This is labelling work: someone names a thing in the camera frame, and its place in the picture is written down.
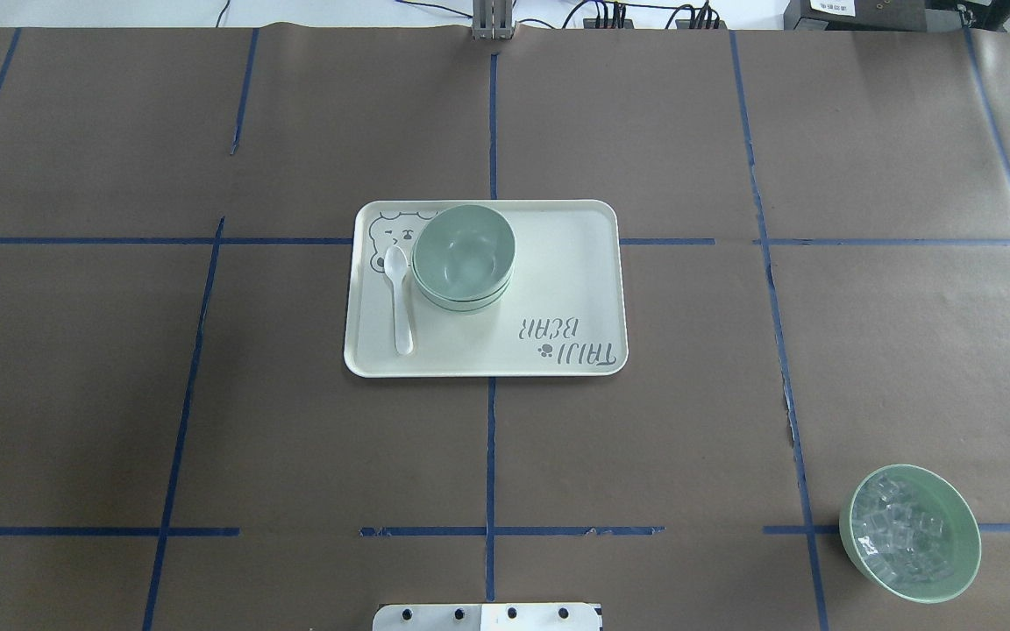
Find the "green bowl on tray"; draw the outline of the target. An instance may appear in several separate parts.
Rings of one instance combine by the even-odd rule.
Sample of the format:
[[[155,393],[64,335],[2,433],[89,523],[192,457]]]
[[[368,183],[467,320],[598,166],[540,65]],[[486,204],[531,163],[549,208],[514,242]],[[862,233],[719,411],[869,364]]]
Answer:
[[[497,290],[494,291],[493,293],[481,296],[480,298],[457,301],[453,299],[444,298],[442,295],[437,294],[436,292],[433,292],[432,290],[427,288],[426,285],[423,283],[423,280],[421,279],[421,274],[420,272],[418,272],[416,264],[412,264],[412,266],[410,267],[410,271],[412,271],[413,273],[413,279],[416,280],[416,287],[418,292],[420,292],[421,295],[423,295],[424,298],[429,301],[429,303],[437,305],[437,307],[443,308],[444,310],[457,313],[470,313],[474,311],[484,310],[484,308],[488,308],[489,305],[492,305],[498,300],[500,300],[501,297],[505,295],[506,292],[508,292],[510,281],[513,279],[513,273],[509,272],[509,274],[505,276],[504,282],[502,282],[501,286],[498,287]]]

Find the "aluminium profile post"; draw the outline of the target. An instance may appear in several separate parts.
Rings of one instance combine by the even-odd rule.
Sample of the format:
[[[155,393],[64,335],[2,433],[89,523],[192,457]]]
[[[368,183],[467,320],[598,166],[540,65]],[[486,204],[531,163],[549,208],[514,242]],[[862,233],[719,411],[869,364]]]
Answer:
[[[473,39],[512,39],[516,35],[514,4],[512,0],[473,0]]]

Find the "green bowl front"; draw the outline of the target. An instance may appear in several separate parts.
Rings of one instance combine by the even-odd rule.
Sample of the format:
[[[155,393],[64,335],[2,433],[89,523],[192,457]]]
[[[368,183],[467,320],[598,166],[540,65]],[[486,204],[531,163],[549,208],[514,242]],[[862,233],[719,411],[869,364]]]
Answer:
[[[508,284],[516,248],[516,232],[500,211],[457,205],[422,229],[412,268],[422,290],[450,302],[473,302]]]

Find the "green bowl with ice cubes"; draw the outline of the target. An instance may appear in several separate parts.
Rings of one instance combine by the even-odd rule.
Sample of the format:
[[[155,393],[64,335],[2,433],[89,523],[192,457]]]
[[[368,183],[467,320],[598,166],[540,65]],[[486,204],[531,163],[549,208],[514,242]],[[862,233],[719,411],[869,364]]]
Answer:
[[[910,602],[956,599],[981,566],[970,504],[948,480],[917,464],[886,464],[865,476],[844,500],[838,526],[858,572]]]

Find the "cream bear print tray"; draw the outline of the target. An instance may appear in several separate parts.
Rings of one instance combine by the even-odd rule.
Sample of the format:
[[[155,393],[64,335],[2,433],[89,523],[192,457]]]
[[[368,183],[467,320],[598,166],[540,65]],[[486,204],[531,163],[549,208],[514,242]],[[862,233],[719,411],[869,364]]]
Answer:
[[[598,200],[488,200],[516,232],[516,267],[500,300],[453,312],[404,282],[413,351],[395,348],[392,285],[382,255],[453,200],[375,201],[354,219],[344,360],[361,377],[612,375],[628,360],[617,216]]]

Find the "white plastic spoon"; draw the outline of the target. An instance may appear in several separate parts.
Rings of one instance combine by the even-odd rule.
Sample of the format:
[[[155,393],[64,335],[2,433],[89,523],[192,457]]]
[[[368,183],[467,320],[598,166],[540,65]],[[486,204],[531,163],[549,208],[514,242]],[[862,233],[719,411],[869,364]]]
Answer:
[[[404,286],[409,272],[408,256],[400,246],[389,246],[385,251],[382,268],[392,284],[395,350],[398,355],[408,356],[414,351],[414,338]]]

